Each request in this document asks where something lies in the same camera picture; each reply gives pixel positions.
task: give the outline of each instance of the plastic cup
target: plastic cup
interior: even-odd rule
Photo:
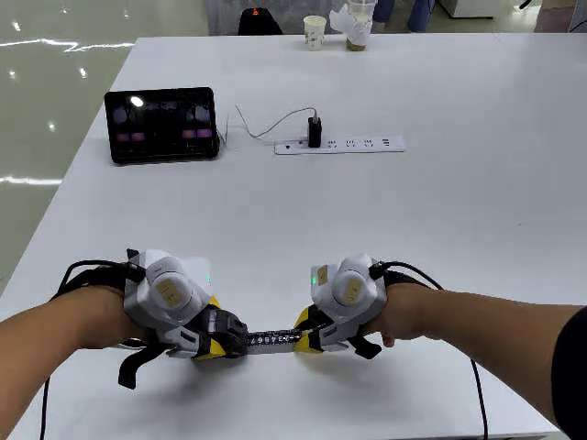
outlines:
[[[324,29],[327,20],[323,16],[304,17],[305,45],[310,50],[320,50],[324,41]]]
[[[377,0],[347,0],[349,14],[357,18],[360,23],[373,20],[373,11]]]
[[[369,23],[373,21],[373,11],[375,10],[376,5],[377,0],[347,0],[349,14],[355,17],[355,19],[364,25],[364,27],[367,27]],[[352,50],[353,52],[360,52],[365,50],[365,46],[353,44],[347,38],[347,49]]]

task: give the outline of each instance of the wire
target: wire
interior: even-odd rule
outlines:
[[[65,288],[67,286],[69,278],[72,275],[73,270],[75,268],[79,268],[80,266],[110,266],[113,268],[120,268],[120,267],[125,266],[125,264],[124,263],[115,263],[114,261],[108,261],[106,259],[84,259],[82,261],[78,261],[76,263],[73,263],[65,271],[65,275],[63,275],[63,279],[61,280],[61,284],[59,285],[59,289],[57,290],[57,293],[55,293],[49,301],[52,301],[55,298],[57,298],[58,296],[63,295],[65,292],[68,292],[65,290]],[[51,379],[51,376],[49,376],[47,378],[47,380],[45,380],[45,385],[43,386],[43,404],[42,404],[41,415],[40,415],[39,440],[44,440],[45,431],[47,429],[47,401],[49,399],[50,379]]]
[[[532,0],[526,0],[525,2],[523,2],[522,5],[519,6],[520,11],[526,9],[527,6],[530,5],[530,3],[532,3]]]
[[[391,262],[382,262],[378,265],[376,264],[376,270],[388,270],[389,268],[405,268],[411,270],[414,273],[417,273],[420,277],[428,281],[438,290],[442,291],[442,286],[438,284],[436,281],[432,279],[429,275],[426,275],[422,270],[412,266],[408,263],[403,263],[402,261],[391,261]],[[481,408],[481,417],[483,420],[483,440],[488,440],[489,438],[489,428],[487,425],[487,412],[485,411],[485,401],[483,400],[483,389],[481,386],[481,379],[479,377],[479,370],[477,369],[477,362],[470,358],[471,366],[473,368],[473,374],[475,376],[475,383],[477,385],[477,395],[479,396],[479,407]]]
[[[580,28],[581,26],[583,26],[585,23],[587,23],[587,18],[585,18],[583,21],[580,21],[578,24],[576,24],[575,26],[573,26],[570,30],[569,33],[573,33],[575,30],[577,30],[578,28]]]
[[[295,115],[296,113],[301,113],[301,112],[304,112],[306,110],[314,110],[314,118],[318,118],[318,112],[317,112],[317,110],[314,107],[299,108],[297,110],[293,110],[292,112],[290,112],[287,115],[285,115],[284,117],[282,117],[279,121],[277,121],[275,124],[273,124],[272,126],[270,126],[269,128],[267,128],[262,133],[259,133],[258,135],[253,135],[250,132],[250,130],[249,130],[249,125],[247,124],[247,121],[245,120],[245,116],[242,115],[242,112],[240,111],[240,108],[238,108],[238,105],[235,105],[235,107],[237,108],[238,115],[242,119],[242,123],[245,125],[245,129],[247,130],[247,133],[249,133],[249,136],[251,136],[253,139],[258,139],[261,136],[266,135],[267,133],[269,133],[270,131],[272,131],[274,128],[276,128],[281,122],[283,122],[283,120],[285,120],[286,118],[288,118],[291,115]]]
[[[225,148],[227,148],[227,143],[228,143],[228,118],[229,117],[230,117],[230,114],[227,114],[227,126],[225,128],[224,136],[222,135],[222,133],[218,133],[218,136],[220,137],[220,140],[222,140],[222,143],[224,144]]]

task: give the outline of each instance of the shiny floor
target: shiny floor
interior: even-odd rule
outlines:
[[[429,31],[531,32],[538,4],[494,20],[455,20],[437,5]],[[405,31],[410,7],[398,0],[386,32]],[[208,26],[204,0],[3,0],[0,8],[2,292],[133,42],[203,36]]]

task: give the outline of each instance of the electrical outlet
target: electrical outlet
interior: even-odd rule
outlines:
[[[322,137],[320,148],[309,148],[307,140],[282,140],[275,142],[275,154],[336,154],[383,153],[405,151],[404,139],[387,137]]]

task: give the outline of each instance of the black sleeve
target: black sleeve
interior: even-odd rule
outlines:
[[[571,440],[587,438],[587,307],[560,332],[550,375],[557,424]]]

